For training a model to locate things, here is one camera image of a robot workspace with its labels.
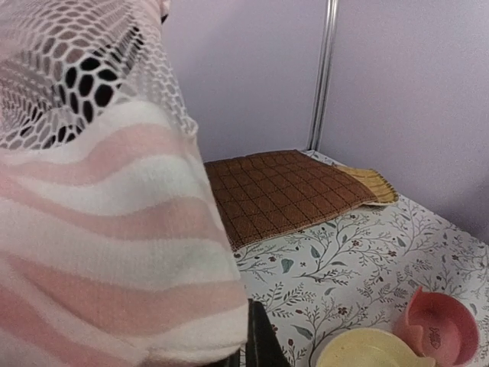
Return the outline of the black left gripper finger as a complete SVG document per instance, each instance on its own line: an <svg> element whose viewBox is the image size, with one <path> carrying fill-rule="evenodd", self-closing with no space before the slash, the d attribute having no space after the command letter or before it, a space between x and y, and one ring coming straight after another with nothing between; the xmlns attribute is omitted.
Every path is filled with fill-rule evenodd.
<svg viewBox="0 0 489 367"><path fill-rule="evenodd" d="M248 306L246 366L290 367L264 305L259 301L249 300Z"/></svg>

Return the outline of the pink pet bowl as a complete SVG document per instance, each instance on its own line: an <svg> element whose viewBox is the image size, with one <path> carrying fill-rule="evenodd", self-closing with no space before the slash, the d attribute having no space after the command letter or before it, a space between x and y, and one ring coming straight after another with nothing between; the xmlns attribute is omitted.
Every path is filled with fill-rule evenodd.
<svg viewBox="0 0 489 367"><path fill-rule="evenodd" d="M421 287L394 323L393 334L418 356L436 360L438 366L466 366L479 346L471 311L451 296Z"/></svg>

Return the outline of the yellow bamboo mat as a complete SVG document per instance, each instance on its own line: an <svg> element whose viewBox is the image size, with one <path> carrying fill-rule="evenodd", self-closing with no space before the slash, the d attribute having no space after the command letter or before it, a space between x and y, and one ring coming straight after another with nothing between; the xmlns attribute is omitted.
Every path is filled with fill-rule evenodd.
<svg viewBox="0 0 489 367"><path fill-rule="evenodd" d="M399 194L393 186L377 171L360 169L334 164L338 170L356 179L374 195L374 199L364 203L364 206L389 206L399 201Z"/></svg>

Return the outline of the cream pet bowl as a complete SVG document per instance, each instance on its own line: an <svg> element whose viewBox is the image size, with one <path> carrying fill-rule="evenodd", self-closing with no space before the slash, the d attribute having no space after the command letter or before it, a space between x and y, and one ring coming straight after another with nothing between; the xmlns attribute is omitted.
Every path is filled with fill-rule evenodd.
<svg viewBox="0 0 489 367"><path fill-rule="evenodd" d="M321 352L318 367L433 367L399 337L384 330L359 328L333 338Z"/></svg>

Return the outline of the right aluminium frame post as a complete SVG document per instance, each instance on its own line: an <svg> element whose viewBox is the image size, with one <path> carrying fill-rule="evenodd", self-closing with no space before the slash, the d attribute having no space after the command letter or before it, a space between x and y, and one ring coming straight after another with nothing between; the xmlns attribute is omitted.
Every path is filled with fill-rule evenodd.
<svg viewBox="0 0 489 367"><path fill-rule="evenodd" d="M332 56L335 46L338 4L338 0L328 0L325 2L325 17L316 77L316 91L307 143L308 150L319 150L322 139L322 130L325 123L329 87L332 76Z"/></svg>

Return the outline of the pink striped pet tent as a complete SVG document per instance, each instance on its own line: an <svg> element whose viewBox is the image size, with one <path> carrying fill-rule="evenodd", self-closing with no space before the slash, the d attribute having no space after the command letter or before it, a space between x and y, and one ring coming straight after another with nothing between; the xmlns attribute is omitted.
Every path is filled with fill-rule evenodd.
<svg viewBox="0 0 489 367"><path fill-rule="evenodd" d="M1 3L3 366L204 366L246 343L168 13Z"/></svg>

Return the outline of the brown woven mat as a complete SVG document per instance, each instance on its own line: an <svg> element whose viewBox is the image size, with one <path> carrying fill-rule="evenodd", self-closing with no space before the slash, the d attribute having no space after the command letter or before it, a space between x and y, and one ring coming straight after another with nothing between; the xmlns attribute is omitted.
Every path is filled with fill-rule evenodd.
<svg viewBox="0 0 489 367"><path fill-rule="evenodd" d="M235 251L326 222L377 199L338 167L296 150L207 162L205 169Z"/></svg>

